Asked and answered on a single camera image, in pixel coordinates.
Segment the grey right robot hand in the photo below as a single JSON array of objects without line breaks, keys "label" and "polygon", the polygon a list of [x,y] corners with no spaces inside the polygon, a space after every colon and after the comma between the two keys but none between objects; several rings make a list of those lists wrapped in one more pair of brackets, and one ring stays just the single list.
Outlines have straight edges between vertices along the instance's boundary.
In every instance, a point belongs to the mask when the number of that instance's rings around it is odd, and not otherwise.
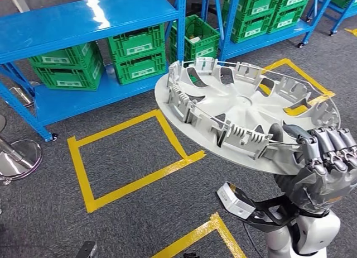
[{"label": "grey right robot hand", "polygon": [[297,125],[271,125],[273,139],[286,132],[295,138],[304,167],[297,175],[274,175],[276,184],[296,206],[311,214],[327,212],[356,187],[356,141],[348,128],[304,130]]}]

